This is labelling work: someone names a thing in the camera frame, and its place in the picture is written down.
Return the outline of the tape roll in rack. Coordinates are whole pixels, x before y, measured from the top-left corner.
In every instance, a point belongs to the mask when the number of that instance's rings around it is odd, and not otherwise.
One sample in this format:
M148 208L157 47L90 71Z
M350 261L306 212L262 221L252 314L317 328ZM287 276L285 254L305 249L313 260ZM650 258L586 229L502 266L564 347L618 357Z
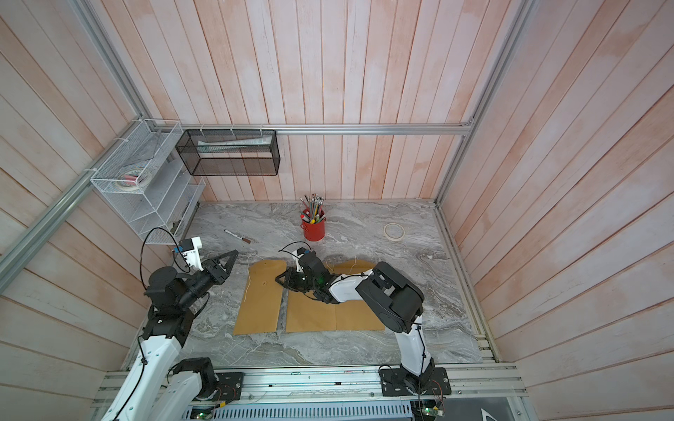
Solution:
M145 188L148 183L149 175L146 170L143 168L132 168L122 174L114 182L114 186L119 191L133 192Z

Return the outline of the masking tape roll on table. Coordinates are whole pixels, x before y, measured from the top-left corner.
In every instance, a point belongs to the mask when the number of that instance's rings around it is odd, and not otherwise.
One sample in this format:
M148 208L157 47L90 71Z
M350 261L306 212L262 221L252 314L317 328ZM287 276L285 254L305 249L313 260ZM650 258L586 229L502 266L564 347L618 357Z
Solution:
M384 225L383 234L384 237L386 237L387 240L391 242L400 242L405 238L407 232L405 231L405 228L401 224L391 222Z

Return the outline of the black mesh basket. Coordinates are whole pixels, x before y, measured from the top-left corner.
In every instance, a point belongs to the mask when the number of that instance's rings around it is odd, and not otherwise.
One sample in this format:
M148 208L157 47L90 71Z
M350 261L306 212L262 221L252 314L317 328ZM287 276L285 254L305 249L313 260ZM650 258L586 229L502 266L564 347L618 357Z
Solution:
M263 129L190 129L176 145L191 175L276 176L277 134Z

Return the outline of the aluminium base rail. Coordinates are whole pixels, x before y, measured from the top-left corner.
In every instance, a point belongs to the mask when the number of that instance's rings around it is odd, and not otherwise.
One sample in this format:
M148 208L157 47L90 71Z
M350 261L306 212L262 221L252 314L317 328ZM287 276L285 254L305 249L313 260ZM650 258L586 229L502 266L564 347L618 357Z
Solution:
M526 396L514 364L446 364L449 398ZM383 396L376 366L248 368L237 389L240 403L377 400Z

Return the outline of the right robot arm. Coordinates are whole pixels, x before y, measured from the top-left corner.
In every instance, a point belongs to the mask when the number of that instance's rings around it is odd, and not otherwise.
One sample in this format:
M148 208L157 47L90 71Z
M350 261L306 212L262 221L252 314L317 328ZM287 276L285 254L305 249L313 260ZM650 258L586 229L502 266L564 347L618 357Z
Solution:
M312 300L327 305L366 303L384 327L395 333L400 351L400 367L380 372L384 384L419 394L432 380L435 361L423 332L424 295L390 264L379 262L358 274L338 275L321 261L297 261L294 268L286 269L275 281L287 290L308 293Z

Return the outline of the brown file bag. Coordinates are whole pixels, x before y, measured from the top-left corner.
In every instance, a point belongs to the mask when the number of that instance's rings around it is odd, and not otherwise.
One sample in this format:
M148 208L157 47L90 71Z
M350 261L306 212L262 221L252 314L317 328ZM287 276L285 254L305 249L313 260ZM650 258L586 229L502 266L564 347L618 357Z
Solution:
M335 305L314 301L299 292L290 292L286 333L331 332L336 330Z
M276 282L276 278L286 268L286 262L279 260L259 261L250 267L233 335L277 331L284 288Z
M375 267L370 261L354 259L342 263L329 263L328 268L338 275L357 275ZM337 331L384 331L384 324L364 301L348 301L333 306L329 332Z

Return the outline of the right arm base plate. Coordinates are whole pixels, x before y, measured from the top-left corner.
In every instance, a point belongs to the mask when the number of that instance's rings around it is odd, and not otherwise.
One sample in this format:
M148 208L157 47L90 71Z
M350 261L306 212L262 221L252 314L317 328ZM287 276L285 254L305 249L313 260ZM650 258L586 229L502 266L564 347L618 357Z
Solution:
M450 396L452 390L445 368L429 367L421 377L404 368L382 366L377 370L384 396Z

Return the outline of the marker pen on table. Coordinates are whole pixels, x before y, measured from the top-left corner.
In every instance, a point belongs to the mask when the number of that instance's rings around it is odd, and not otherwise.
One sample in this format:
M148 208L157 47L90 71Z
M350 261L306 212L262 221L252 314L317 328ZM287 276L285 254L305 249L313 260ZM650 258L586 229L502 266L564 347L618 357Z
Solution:
M237 233L234 233L234 232L232 232L232 231L230 231L230 230L228 230L228 229L223 229L223 231L224 231L224 233L226 233L226 234L228 234L228 235L230 235L230 236L232 236L232 237L234 237L234 238L236 238L236 239L238 239L238 240L241 240L241 241L243 241L243 242L245 242L245 243L247 243L247 244L251 244L251 243L252 243L252 240L251 240L251 239L249 239L249 238L247 238L247 237L244 237L244 236L241 236L241 235L238 235Z

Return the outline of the red pen holder cup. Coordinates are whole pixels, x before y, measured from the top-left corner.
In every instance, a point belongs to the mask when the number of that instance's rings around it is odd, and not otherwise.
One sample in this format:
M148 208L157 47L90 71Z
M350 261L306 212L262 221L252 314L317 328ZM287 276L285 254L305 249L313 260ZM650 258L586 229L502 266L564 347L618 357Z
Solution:
M306 240L320 241L326 235L326 214L321 211L317 218L314 218L309 209L301 213L301 228Z

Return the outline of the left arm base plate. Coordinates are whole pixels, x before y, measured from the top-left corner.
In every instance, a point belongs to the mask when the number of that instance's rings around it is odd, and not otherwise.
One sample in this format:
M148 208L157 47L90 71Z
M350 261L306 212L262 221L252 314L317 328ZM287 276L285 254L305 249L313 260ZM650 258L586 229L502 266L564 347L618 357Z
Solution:
M216 373L214 378L208 378L198 372L184 371L172 377L166 392L169 397L187 403L194 400L229 403L240 399L243 379L243 372Z

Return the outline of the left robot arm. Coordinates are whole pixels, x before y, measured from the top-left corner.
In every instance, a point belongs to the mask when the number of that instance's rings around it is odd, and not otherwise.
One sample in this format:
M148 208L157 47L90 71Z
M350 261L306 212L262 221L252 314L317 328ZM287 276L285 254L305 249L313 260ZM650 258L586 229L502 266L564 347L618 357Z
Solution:
M198 314L191 307L230 277L239 252L201 263L191 275L163 267L152 273L147 324L137 338L139 353L104 420L179 420L194 400L207 400L219 379L208 358L175 362Z

